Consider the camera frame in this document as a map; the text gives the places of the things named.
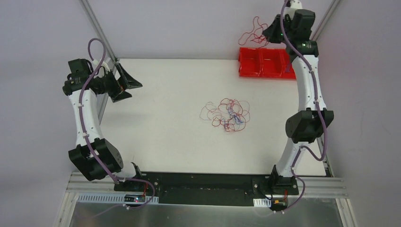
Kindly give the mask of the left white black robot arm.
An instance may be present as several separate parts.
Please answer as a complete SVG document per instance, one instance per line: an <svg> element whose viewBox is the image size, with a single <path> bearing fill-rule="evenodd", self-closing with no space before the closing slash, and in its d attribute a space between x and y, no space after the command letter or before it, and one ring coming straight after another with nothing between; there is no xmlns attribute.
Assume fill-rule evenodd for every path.
<svg viewBox="0 0 401 227"><path fill-rule="evenodd" d="M101 132L97 113L97 98L107 94L112 102L130 98L128 89L140 88L142 84L134 79L120 63L115 65L119 78L103 64L103 75L97 76L89 60L69 61L70 74L62 90L69 98L76 121L77 139L74 149L68 152L70 161L89 180L101 180L113 176L115 180L126 179L132 191L144 186L144 178L138 175L137 166L124 161L119 150Z"/></svg>

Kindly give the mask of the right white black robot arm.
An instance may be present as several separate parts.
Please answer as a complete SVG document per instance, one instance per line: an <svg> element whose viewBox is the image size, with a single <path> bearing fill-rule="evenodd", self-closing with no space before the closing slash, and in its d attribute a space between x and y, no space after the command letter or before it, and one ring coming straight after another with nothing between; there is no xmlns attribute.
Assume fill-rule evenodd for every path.
<svg viewBox="0 0 401 227"><path fill-rule="evenodd" d="M327 128L334 119L334 112L327 109L320 89L318 44L310 40L314 21L315 13L310 10L284 7L262 33L269 42L286 45L298 90L298 112L286 121L288 140L283 154L270 176L259 184L264 193L284 194L288 191L296 195L295 170L302 155L308 152L317 161L323 161L327 153L326 145L320 155L310 148L319 137L327 141Z"/></svg>

